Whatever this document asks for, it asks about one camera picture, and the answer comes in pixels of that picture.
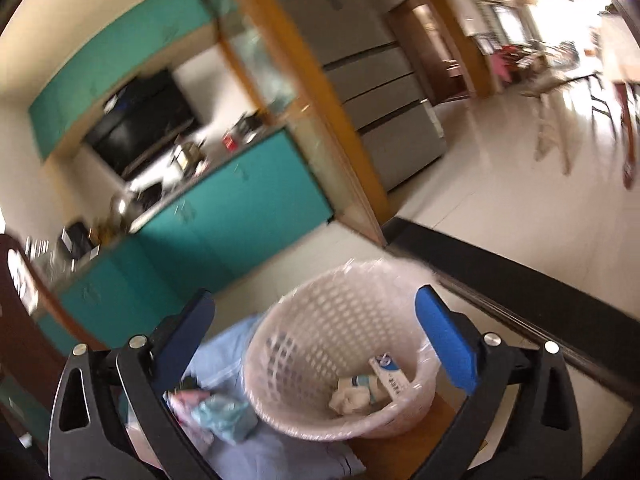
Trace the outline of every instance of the kitchen floor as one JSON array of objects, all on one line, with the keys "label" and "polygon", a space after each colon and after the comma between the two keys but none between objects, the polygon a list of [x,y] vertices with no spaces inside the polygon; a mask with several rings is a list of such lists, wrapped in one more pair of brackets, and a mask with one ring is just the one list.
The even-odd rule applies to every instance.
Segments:
[{"label": "kitchen floor", "polygon": [[[493,251],[572,285],[640,317],[640,186],[622,185],[624,143],[619,108],[606,98],[618,130],[596,114],[586,84],[562,93],[560,120],[568,131],[572,171],[562,175],[557,149],[533,159],[537,121],[532,103],[518,88],[487,100],[441,104],[436,114],[447,153],[391,194],[399,215]],[[261,312],[289,292],[349,259],[390,257],[334,222],[317,229],[242,282],[218,295],[211,333],[252,312]],[[500,333],[509,344],[530,343],[475,307],[438,287],[444,301],[467,314],[481,332]],[[571,369],[580,412],[585,469],[593,466],[626,421],[630,406]],[[458,407],[462,396],[443,373],[438,392]],[[510,387],[487,448],[489,458],[504,430],[516,388]]]}]

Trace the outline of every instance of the countertop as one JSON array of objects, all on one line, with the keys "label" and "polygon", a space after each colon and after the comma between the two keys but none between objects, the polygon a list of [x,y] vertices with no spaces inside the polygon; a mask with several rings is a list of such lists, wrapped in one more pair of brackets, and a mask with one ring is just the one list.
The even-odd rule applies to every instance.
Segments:
[{"label": "countertop", "polygon": [[[129,233],[127,235],[134,235],[140,229],[142,229],[146,224],[152,221],[155,216],[160,214],[164,209],[169,207],[173,202],[178,200],[181,196],[187,193],[190,189],[197,186],[207,177],[214,174],[216,171],[220,170],[236,158],[242,155],[244,152],[254,148],[261,142],[266,139],[269,139],[271,136],[285,130],[285,126],[283,124],[279,124],[277,126],[265,126],[257,133],[257,135],[251,140],[251,142],[247,144],[242,144],[233,152],[227,151],[222,143],[220,143],[221,149],[217,150],[215,153],[209,153],[207,155],[207,161],[209,162],[209,166],[202,173],[198,174],[178,184],[177,187],[172,190],[171,193],[168,193],[162,199],[160,199],[156,204],[154,204],[151,208],[146,210],[142,215],[140,215],[131,225],[129,229]],[[69,286],[75,283],[77,280],[82,278],[96,263],[97,260],[100,259],[104,254],[109,254],[113,251],[126,237],[127,235],[121,235],[117,237],[115,240],[111,241],[108,245],[99,246],[95,248],[91,254],[88,254],[84,259],[82,259],[78,263],[78,268],[71,274],[65,276],[64,278],[57,280],[55,283],[49,284],[50,290],[52,290],[55,294],[61,294],[64,292]],[[39,319],[44,314],[43,309],[40,306],[37,306],[32,312],[31,317],[35,320]]]}]

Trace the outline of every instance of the wooden chair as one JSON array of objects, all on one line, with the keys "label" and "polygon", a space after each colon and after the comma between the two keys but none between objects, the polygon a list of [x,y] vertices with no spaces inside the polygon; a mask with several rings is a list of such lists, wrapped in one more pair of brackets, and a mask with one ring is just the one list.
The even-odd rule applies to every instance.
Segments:
[{"label": "wooden chair", "polygon": [[0,363],[24,390],[51,410],[66,356],[40,331],[15,290],[7,264],[11,250],[22,256],[33,278],[39,307],[44,308],[75,339],[86,343],[91,349],[103,350],[106,346],[66,312],[34,271],[20,242],[8,234],[0,234]]}]

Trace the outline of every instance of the light blue fabric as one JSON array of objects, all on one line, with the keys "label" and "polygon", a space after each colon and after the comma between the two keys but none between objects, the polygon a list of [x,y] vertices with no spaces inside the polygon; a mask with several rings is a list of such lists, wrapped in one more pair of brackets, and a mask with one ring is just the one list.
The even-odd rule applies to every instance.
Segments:
[{"label": "light blue fabric", "polygon": [[191,417],[201,427],[229,444],[246,439],[258,424],[258,417],[248,402],[238,402],[225,394],[213,394],[193,410]]},{"label": "light blue fabric", "polygon": [[[185,374],[204,388],[246,400],[242,358],[259,321],[260,316],[243,319],[202,344]],[[236,446],[216,439],[205,459],[223,480],[335,480],[365,470],[342,442],[291,438],[262,421]]]}]

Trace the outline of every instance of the blue gripper pad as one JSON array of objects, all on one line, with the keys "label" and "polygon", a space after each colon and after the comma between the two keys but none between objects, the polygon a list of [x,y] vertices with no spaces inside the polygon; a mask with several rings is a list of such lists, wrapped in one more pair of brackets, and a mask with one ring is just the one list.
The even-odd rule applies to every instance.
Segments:
[{"label": "blue gripper pad", "polygon": [[461,315],[452,313],[429,285],[415,295],[415,315],[451,383],[470,396],[478,385],[478,359],[452,319]]}]

